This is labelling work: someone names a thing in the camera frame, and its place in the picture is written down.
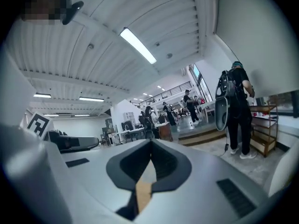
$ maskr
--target wooden cart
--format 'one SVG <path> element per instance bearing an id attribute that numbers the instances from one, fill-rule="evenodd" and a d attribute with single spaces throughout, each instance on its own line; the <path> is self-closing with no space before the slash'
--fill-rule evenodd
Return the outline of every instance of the wooden cart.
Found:
<path id="1" fill-rule="evenodd" d="M 273 117 L 270 111 L 276 108 L 276 116 Z M 278 134 L 278 111 L 277 105 L 250 106 L 251 112 L 262 112 L 269 117 L 252 117 L 252 135 L 250 144 L 257 149 L 264 157 L 268 152 L 275 149 Z"/>

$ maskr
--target stairs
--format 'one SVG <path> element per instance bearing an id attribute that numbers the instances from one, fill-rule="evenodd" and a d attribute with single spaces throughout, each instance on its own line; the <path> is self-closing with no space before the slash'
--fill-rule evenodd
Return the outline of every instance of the stairs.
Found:
<path id="1" fill-rule="evenodd" d="M 190 133 L 185 134 L 184 136 L 179 136 L 178 141 L 181 145 L 193 146 L 218 140 L 225 136 L 225 130 L 220 132 L 213 127 L 206 130 L 198 131 L 197 133 Z"/>

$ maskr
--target white sneaker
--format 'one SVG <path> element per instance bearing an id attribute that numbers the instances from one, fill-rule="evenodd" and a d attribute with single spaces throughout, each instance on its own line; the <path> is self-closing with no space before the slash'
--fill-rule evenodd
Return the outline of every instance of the white sneaker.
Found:
<path id="1" fill-rule="evenodd" d="M 241 159 L 254 159 L 257 156 L 257 152 L 255 150 L 250 151 L 248 154 L 240 154 Z"/>
<path id="2" fill-rule="evenodd" d="M 235 148 L 235 149 L 232 149 L 231 151 L 230 151 L 230 154 L 232 154 L 232 155 L 234 155 L 238 150 L 239 150 L 239 146 L 237 146 L 237 148 Z"/>

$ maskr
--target fluorescent light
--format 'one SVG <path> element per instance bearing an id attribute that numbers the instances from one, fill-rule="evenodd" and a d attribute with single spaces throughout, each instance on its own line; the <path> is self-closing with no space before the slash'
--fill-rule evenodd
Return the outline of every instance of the fluorescent light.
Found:
<path id="1" fill-rule="evenodd" d="M 51 95 L 36 93 L 33 97 L 39 97 L 39 98 L 51 98 Z"/>
<path id="2" fill-rule="evenodd" d="M 125 28 L 122 31 L 121 37 L 129 42 L 137 51 L 139 51 L 140 54 L 149 61 L 149 63 L 154 64 L 157 62 L 150 51 L 146 49 L 142 42 L 128 28 Z"/>
<path id="3" fill-rule="evenodd" d="M 75 114 L 76 117 L 90 116 L 90 114 Z"/>
<path id="4" fill-rule="evenodd" d="M 103 99 L 87 98 L 87 97 L 79 97 L 79 100 L 104 102 L 104 100 L 103 100 Z"/>

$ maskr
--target metal railing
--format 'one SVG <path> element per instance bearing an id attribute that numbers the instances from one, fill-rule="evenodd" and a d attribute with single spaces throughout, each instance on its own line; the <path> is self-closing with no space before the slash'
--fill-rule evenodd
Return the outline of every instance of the metal railing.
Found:
<path id="1" fill-rule="evenodd" d="M 149 98 L 149 99 L 147 99 L 147 100 L 139 103 L 139 105 L 140 105 L 140 107 L 144 107 L 144 106 L 150 105 L 152 103 L 155 103 L 157 101 L 160 101 L 160 100 L 165 99 L 165 98 L 167 98 L 169 96 L 178 94 L 178 93 L 180 93 L 182 91 L 185 91 L 185 90 L 191 89 L 191 88 L 192 88 L 192 86 L 190 84 L 190 81 L 188 81 L 188 82 L 183 83 L 183 84 L 181 84 L 181 85 L 179 85 L 177 87 L 174 87 L 174 88 L 172 88 L 172 89 L 170 89 L 168 91 L 164 91 L 161 94 L 158 94 L 158 95 L 156 95 L 154 97 L 151 97 L 151 98 Z"/>

